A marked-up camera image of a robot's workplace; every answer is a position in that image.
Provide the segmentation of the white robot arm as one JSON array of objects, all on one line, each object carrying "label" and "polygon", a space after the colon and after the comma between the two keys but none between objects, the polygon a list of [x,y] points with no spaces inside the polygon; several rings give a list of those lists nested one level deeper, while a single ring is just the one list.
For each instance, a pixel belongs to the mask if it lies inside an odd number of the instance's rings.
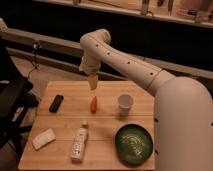
[{"label": "white robot arm", "polygon": [[108,64],[154,97],[156,171],[213,171],[213,98],[199,81],[110,46],[105,29],[80,38],[80,69],[96,74]]}]

